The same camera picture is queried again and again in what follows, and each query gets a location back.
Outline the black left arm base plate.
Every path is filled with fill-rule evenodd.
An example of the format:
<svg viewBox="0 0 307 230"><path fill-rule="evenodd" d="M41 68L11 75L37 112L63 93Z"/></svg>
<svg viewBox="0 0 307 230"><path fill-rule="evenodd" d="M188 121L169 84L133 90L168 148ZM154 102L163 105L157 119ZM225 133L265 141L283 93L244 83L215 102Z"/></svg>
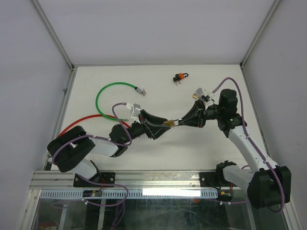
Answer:
<svg viewBox="0 0 307 230"><path fill-rule="evenodd" d="M90 182L82 179L78 174L75 175L73 187L76 188L100 188L102 184L106 184L106 187L114 187L115 184L115 172L99 172L94 175L93 178L88 179Z"/></svg>

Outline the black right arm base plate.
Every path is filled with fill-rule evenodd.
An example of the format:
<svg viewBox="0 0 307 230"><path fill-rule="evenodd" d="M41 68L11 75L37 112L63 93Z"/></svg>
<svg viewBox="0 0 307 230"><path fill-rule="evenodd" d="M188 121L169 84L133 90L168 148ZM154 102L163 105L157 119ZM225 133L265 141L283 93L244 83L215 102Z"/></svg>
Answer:
<svg viewBox="0 0 307 230"><path fill-rule="evenodd" d="M200 187L221 187L222 183L219 181L215 172L200 172L199 173Z"/></svg>

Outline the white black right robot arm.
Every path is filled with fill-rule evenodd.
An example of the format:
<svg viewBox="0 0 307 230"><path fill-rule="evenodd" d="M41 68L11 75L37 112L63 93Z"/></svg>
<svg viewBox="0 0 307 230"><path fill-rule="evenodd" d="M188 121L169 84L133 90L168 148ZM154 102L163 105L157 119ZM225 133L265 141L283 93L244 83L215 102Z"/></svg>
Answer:
<svg viewBox="0 0 307 230"><path fill-rule="evenodd" d="M243 114L237 112L241 96L235 90L224 89L215 104L212 92L198 88L193 97L196 100L193 107L178 125L202 128L208 120L217 121L219 129L237 147L250 168L246 171L232 161L224 161L216 165L213 179L205 182L216 188L236 185L246 192L256 209L274 205L284 207L290 202L291 172L264 154L252 140Z"/></svg>

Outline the large brass padlock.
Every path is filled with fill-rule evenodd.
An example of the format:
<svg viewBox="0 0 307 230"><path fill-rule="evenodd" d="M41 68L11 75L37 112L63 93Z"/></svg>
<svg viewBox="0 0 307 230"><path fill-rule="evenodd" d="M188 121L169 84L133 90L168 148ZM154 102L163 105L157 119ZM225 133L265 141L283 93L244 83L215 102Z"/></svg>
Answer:
<svg viewBox="0 0 307 230"><path fill-rule="evenodd" d="M167 121L164 121L164 126L168 126L168 127L177 127L179 126L179 122L182 121L181 118L179 119L171 119L171 120L167 120Z"/></svg>

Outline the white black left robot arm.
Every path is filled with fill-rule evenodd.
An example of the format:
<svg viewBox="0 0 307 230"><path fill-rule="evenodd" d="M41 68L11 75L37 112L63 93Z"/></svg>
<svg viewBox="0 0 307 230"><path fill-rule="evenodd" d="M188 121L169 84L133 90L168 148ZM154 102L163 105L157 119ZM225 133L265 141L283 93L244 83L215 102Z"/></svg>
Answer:
<svg viewBox="0 0 307 230"><path fill-rule="evenodd" d="M127 127L122 122L112 127L108 138L87 133L82 126L75 126L66 133L52 140L47 150L52 157L52 164L60 172L74 172L81 175L86 183L95 186L100 182L97 166L85 157L95 150L111 158L121 156L142 135L157 139L171 129L168 120L153 116L141 110L138 119Z"/></svg>

